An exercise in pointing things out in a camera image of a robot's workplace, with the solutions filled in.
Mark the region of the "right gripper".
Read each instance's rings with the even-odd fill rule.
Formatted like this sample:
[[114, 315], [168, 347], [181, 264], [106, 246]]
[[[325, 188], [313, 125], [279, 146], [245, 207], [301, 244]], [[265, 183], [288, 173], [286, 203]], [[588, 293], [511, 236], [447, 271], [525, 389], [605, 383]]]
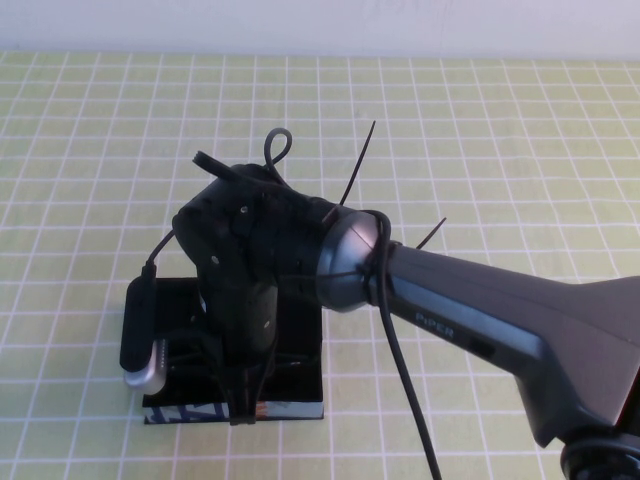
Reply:
[[276, 343], [273, 319], [246, 322], [202, 321], [203, 364], [218, 374], [231, 425], [253, 425], [266, 378], [267, 362]]

